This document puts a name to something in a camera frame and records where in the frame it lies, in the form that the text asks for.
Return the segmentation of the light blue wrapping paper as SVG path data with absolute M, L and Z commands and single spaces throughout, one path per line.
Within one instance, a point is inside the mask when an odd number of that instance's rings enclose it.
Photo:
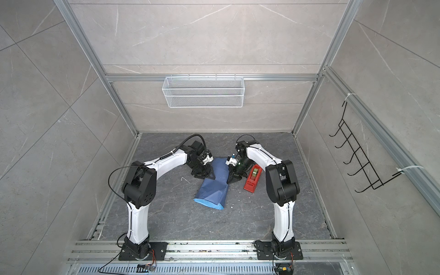
M 215 158 L 213 160 L 212 168 L 215 179 L 206 178 L 203 181 L 194 202 L 217 210 L 224 209 L 229 188 L 227 184 L 229 166 L 226 161 L 227 158 Z

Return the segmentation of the red tape dispenser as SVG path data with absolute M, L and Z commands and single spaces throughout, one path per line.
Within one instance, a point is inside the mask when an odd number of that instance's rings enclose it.
M 244 185 L 244 190 L 254 193 L 258 185 L 261 173 L 262 168 L 259 165 L 255 164 L 249 172 L 246 183 Z

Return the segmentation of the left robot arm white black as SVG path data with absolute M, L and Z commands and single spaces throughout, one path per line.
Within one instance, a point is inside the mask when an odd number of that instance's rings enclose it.
M 176 167 L 187 165 L 194 177 L 214 179 L 213 160 L 206 144 L 194 141 L 189 146 L 180 144 L 171 152 L 154 160 L 134 162 L 121 188 L 128 207 L 128 233 L 124 238 L 123 249 L 129 251 L 137 260 L 149 256 L 149 206 L 155 198 L 157 180 L 161 176 Z

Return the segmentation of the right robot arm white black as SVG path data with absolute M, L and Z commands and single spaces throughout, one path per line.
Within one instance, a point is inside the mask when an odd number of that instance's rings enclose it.
M 275 209 L 275 226 L 272 231 L 271 249 L 279 259 L 295 248 L 293 232 L 293 208 L 300 193 L 294 165 L 269 153 L 256 140 L 237 141 L 237 154 L 228 157 L 229 175 L 227 183 L 235 183 L 249 175 L 250 168 L 257 164 L 265 172 L 266 190 Z

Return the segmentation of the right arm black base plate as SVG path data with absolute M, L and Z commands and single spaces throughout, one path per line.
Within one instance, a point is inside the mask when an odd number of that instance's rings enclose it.
M 275 240 L 254 242 L 258 260 L 303 260 L 303 252 L 299 242 L 282 242 Z

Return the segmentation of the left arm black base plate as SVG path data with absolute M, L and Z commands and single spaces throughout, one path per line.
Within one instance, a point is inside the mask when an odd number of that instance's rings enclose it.
M 130 241 L 124 244 L 119 254 L 119 261 L 148 261 L 155 258 L 163 261 L 167 252 L 167 242 L 148 242 L 133 244 Z

